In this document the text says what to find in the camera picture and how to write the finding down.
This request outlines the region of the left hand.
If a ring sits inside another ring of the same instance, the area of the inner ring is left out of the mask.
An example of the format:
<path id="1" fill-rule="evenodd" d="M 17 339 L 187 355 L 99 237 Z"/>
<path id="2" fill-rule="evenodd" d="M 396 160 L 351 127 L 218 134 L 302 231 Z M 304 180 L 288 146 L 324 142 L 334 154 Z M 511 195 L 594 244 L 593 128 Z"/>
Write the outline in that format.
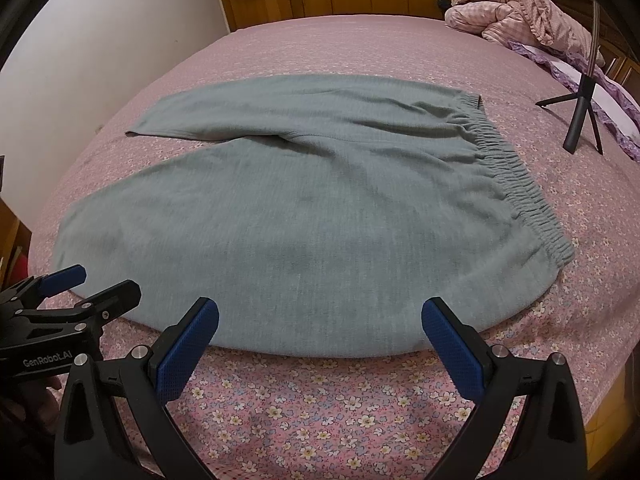
<path id="1" fill-rule="evenodd" d="M 28 419 L 28 415 L 35 415 L 44 429 L 54 434 L 60 408 L 53 393 L 61 388 L 58 376 L 25 379 L 11 387 L 4 403 L 21 422 Z"/>

